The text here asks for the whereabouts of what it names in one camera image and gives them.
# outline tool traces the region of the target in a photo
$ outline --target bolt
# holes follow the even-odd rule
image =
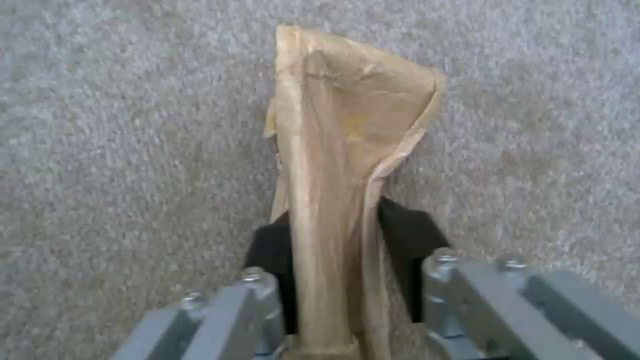
[[[457,263],[459,260],[455,250],[450,247],[440,247],[433,252],[433,255],[435,255],[438,264],[441,265]]]
[[[259,266],[251,266],[242,271],[241,277],[244,282],[260,281],[264,277],[264,270]]]
[[[518,270],[527,267],[527,263],[522,259],[522,256],[517,254],[503,256],[499,260],[499,264],[505,270]]]
[[[180,301],[183,310],[197,310],[203,308],[207,303],[207,298],[199,291],[189,291]]]

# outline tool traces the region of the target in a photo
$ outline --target brown paper bag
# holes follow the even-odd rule
[[[390,359],[384,178],[438,113],[444,77],[346,38],[277,30],[276,95],[265,134],[282,164],[272,218],[290,209],[298,296],[296,359]]]

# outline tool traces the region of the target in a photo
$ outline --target gray carpet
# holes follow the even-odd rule
[[[275,26],[435,66],[447,102],[387,193],[467,254],[521,252],[640,315],[640,6],[4,0],[0,358],[108,357],[237,276],[269,215]],[[425,352],[394,295],[394,354]]]

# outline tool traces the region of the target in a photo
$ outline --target gray metal bar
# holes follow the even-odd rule
[[[197,324],[180,309],[147,311],[112,360],[180,359]]]
[[[264,323],[258,306],[252,289],[242,284],[222,288],[183,360],[251,359]]]
[[[523,294],[560,330],[599,355],[640,360],[640,321],[579,276],[567,271],[535,275]]]
[[[580,351],[504,281],[494,266],[461,264],[448,299],[469,337],[486,356],[517,360],[584,359]]]

